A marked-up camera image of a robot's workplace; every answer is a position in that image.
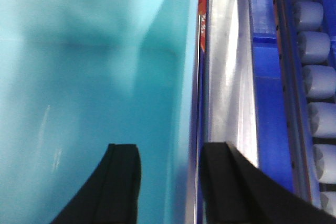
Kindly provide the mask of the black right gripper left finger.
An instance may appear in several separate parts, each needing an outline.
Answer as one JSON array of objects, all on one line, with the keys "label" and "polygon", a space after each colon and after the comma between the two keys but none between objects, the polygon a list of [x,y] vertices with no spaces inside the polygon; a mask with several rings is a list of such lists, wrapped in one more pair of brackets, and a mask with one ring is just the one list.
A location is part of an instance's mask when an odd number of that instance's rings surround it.
[{"label": "black right gripper left finger", "polygon": [[135,144],[110,144],[53,223],[136,223],[141,159]]}]

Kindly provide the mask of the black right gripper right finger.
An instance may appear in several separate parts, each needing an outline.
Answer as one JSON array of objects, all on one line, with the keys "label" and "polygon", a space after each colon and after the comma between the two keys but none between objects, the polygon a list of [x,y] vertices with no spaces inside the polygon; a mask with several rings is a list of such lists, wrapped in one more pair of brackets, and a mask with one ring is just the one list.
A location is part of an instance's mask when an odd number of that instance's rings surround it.
[{"label": "black right gripper right finger", "polygon": [[256,168],[231,143],[202,147],[207,223],[335,223]]}]

